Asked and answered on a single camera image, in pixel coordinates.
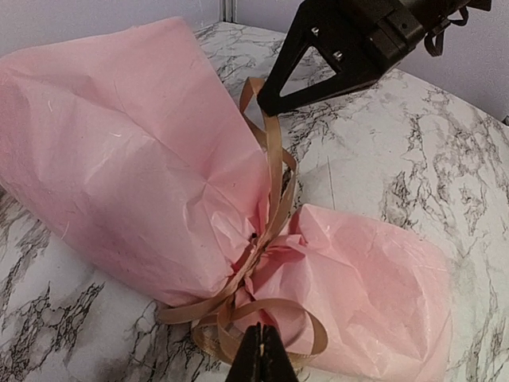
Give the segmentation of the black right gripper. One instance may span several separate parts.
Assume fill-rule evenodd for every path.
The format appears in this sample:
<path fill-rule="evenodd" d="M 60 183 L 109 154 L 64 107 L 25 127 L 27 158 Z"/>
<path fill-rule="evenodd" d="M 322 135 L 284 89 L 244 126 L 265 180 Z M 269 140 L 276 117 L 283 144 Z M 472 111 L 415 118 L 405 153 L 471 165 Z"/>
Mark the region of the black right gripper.
<path fill-rule="evenodd" d="M 279 115 L 369 88 L 420 42 L 443 53 L 446 29 L 492 1 L 304 1 L 299 5 L 258 105 Z"/>

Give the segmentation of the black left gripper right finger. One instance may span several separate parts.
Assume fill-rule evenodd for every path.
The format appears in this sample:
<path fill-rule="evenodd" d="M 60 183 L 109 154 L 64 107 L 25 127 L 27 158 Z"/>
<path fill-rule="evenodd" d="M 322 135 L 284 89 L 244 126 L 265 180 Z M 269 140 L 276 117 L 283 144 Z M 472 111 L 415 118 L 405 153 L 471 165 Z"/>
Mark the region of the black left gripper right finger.
<path fill-rule="evenodd" d="M 282 340 L 274 326 L 263 326 L 262 343 L 262 381 L 298 382 Z"/>

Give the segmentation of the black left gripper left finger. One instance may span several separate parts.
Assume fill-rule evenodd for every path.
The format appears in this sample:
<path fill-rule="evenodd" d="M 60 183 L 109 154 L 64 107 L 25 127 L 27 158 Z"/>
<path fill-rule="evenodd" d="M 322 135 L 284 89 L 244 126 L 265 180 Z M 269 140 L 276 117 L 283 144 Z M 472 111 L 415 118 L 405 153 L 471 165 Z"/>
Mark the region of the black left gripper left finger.
<path fill-rule="evenodd" d="M 262 360 L 262 326 L 260 323 L 247 328 L 235 359 L 227 374 L 226 382 L 260 382 Z"/>

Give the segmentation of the beige raffia ribbon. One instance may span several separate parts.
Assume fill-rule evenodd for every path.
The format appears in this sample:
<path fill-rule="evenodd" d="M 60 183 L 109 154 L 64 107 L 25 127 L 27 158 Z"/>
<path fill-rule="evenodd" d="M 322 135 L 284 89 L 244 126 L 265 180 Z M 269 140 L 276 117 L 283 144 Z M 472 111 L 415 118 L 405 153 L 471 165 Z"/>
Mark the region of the beige raffia ribbon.
<path fill-rule="evenodd" d="M 270 167 L 269 212 L 262 233 L 255 236 L 247 247 L 248 253 L 241 267 L 227 281 L 226 286 L 214 297 L 202 302 L 177 308 L 161 308 L 158 318 L 168 325 L 198 321 L 193 338 L 203 350 L 231 361 L 240 347 L 240 340 L 227 331 L 232 322 L 259 310 L 269 308 L 292 308 L 309 316 L 313 327 L 313 343 L 309 354 L 288 353 L 290 363 L 301 368 L 318 356 L 328 346 L 328 335 L 323 324 L 301 304 L 284 298 L 265 298 L 244 306 L 235 306 L 235 292 L 248 280 L 258 266 L 262 255 L 278 238 L 289 219 L 296 183 L 297 163 L 282 148 L 282 136 L 278 118 L 262 115 L 265 129 L 260 130 L 249 118 L 245 118 L 259 145 L 266 150 Z"/>

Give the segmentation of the pink wrapping paper sheet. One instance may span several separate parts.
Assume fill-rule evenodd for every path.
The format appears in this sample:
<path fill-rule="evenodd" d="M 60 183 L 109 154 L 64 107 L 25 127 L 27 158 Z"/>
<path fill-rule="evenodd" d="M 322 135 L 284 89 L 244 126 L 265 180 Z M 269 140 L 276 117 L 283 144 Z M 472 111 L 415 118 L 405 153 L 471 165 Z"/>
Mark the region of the pink wrapping paper sheet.
<path fill-rule="evenodd" d="M 1 183 L 98 268 L 182 307 L 216 296 L 269 212 L 270 167 L 244 114 L 180 18 L 44 45 L 1 60 Z M 327 349 L 310 363 L 379 381 L 441 381 L 452 336 L 441 251 L 364 216 L 303 205 L 235 292 L 301 304 Z M 309 316 L 255 311 L 309 354 Z"/>

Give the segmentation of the left aluminium frame post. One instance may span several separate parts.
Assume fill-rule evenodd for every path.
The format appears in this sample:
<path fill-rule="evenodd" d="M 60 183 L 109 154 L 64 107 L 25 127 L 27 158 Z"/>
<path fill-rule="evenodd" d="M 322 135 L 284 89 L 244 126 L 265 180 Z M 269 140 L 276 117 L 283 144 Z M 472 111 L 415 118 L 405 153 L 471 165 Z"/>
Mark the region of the left aluminium frame post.
<path fill-rule="evenodd" d="M 220 21 L 236 23 L 237 22 L 237 0 L 219 0 Z"/>

